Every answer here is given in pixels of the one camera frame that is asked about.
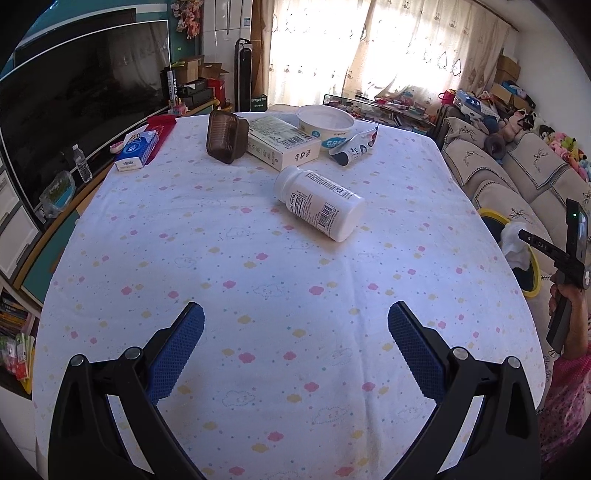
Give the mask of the person right hand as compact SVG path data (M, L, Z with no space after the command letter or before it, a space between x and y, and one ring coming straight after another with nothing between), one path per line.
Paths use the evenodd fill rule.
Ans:
M575 305L578 302L579 290L572 284L561 282L558 272L555 272L550 277L550 280L552 285L550 288L549 315L553 316L561 298L566 298Z

